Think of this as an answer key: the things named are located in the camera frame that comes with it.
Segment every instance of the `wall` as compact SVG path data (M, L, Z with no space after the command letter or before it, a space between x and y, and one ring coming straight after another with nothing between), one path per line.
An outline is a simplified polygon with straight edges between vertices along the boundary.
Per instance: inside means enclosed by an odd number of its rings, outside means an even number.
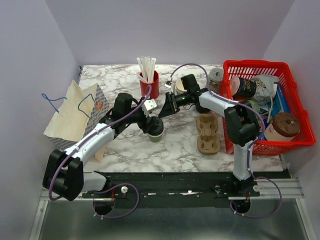
M289 64L303 107L308 111L317 143L284 156L299 177L313 228L320 239L320 2L296 0L263 58Z
M43 136L54 110L41 93L64 96L79 74L43 0L0 2L0 73L0 233L24 240L54 147Z
M260 59L294 0L46 0L81 64Z

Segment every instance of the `red plastic basket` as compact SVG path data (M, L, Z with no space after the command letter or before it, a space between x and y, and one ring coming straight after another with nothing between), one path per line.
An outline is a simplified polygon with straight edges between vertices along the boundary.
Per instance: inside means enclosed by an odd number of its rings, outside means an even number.
M227 60L223 64L223 70L224 75L220 95L228 99L232 99L230 92L230 79L233 76L239 76L245 79L251 79L253 76L260 74L277 76L279 78L279 82L282 85L284 95L290 107L291 113L295 115L300 121L300 133L292 141L260 140L253 147L254 155L276 156L299 147L311 146L316 143L316 138L309 121L308 112L303 109L297 93L298 85L290 72L289 66L286 63L264 60ZM234 146L228 138L224 118L223 131L226 152L228 154L233 154Z

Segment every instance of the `gift bag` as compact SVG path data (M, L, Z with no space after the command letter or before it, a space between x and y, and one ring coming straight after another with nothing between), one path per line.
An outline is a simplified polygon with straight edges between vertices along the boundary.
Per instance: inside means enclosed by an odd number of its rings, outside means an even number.
M108 100L97 83L81 90L72 80L65 97L52 100L44 93L42 96L56 110L43 134L62 151L90 133L109 110ZM64 100L56 109L52 102L59 99Z

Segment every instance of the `marble countertop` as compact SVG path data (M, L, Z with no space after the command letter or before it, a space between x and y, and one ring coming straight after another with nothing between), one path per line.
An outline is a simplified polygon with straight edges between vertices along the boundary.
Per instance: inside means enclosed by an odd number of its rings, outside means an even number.
M156 99L159 109L152 113L157 116L165 102L164 82L177 65L156 65L159 73L160 95ZM209 72L221 65L203 65ZM83 67L79 86L82 89L98 83L106 98L113 105L118 93L129 93L140 99L140 84L136 77L140 72L138 65L86 65ZM173 80L194 74L201 88L206 86L204 72L196 66L179 69ZM199 113L195 107L181 108L177 114L163 118L164 134L160 142L154 143L138 128L129 126L115 140L107 144L102 162L88 162L86 172L230 172L234 167L234 156L226 154L222 118L218 117L217 134L221 147L215 155L202 155L197 150L199 133L196 118ZM278 156L253 156L254 171L282 171Z

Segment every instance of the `blue rope handle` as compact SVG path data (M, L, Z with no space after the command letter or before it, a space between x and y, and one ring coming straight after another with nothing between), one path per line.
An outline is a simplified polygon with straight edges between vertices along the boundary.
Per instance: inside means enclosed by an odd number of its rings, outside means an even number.
M41 96L42 96L44 99L48 100L48 102L51 104L51 106L52 106L58 113L59 113L58 109L52 104L52 102L58 101L58 100L60 100L60 99L67 99L65 96L64 96L64 97L59 97L59 98L57 98L57 99L49 99L49 98L47 97L47 95L45 95L44 93L41 93Z
M80 104L82 104L82 102L83 102L84 100L86 100L89 96L91 96L92 101L95 102L94 96L92 96L92 94L89 93L88 96L86 96L84 99L82 99L81 102L80 102L79 105L78 105L78 110L79 110L80 112L83 112L88 118L90 118L90 117L88 116L88 114L86 114L84 111L82 111L82 110L80 109Z

